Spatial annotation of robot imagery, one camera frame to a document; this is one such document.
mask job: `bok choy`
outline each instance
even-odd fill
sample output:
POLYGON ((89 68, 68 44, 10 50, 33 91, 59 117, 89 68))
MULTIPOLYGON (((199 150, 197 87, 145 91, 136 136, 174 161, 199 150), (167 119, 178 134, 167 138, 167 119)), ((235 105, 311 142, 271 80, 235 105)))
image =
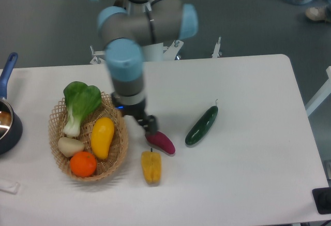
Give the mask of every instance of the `bok choy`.
POLYGON ((101 105, 101 92, 96 86, 74 81, 67 85, 63 93, 68 111, 68 122, 63 133, 77 137, 82 122, 101 105))

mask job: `shoe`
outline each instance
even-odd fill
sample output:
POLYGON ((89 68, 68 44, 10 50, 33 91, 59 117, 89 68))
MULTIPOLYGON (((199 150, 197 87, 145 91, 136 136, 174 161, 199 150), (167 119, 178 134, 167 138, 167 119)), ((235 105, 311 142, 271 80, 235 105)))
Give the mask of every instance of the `shoe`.
POLYGON ((306 10, 306 17, 315 22, 331 22, 326 16, 326 6, 310 7, 306 10))

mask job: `woven basket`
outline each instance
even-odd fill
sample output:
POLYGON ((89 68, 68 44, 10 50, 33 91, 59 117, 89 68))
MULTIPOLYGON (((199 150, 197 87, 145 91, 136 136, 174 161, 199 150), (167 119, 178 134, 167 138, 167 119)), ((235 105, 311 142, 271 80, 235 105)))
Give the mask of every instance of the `woven basket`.
POLYGON ((121 113, 116 110, 111 102, 110 96, 101 93, 102 104, 92 114, 90 114, 81 125, 81 131, 75 139, 84 143, 85 149, 89 153, 93 153, 91 149, 91 134, 94 123, 101 117, 109 117, 115 125, 115 133, 109 151, 109 156, 106 160, 97 159, 97 169, 90 177, 81 178, 71 172, 70 158, 65 157, 57 147, 57 142, 61 137, 65 137, 62 132, 67 123, 68 112, 63 98, 58 105, 52 110, 49 120, 49 138, 52 154, 56 160, 58 167, 69 177, 79 181, 95 181, 111 175, 122 164, 126 152, 128 150, 128 132, 125 121, 121 113))

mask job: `yellow mango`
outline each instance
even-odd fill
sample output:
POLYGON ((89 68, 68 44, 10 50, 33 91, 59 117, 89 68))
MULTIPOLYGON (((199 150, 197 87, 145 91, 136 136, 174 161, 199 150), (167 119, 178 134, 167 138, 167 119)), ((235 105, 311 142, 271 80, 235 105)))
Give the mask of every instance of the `yellow mango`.
POLYGON ((108 158, 114 131, 114 123, 108 117, 102 117, 95 122, 91 135, 91 148, 99 159, 105 160, 108 158))

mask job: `cucumber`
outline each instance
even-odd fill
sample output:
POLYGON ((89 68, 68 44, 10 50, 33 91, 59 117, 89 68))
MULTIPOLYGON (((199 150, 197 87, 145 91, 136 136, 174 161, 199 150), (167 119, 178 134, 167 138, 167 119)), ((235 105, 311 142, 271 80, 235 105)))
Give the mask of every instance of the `cucumber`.
POLYGON ((196 122, 193 128, 188 132, 185 143, 187 145, 194 145, 198 141, 200 141, 209 131, 211 126, 213 125, 216 116, 218 113, 218 107, 212 106, 210 107, 205 114, 196 122))

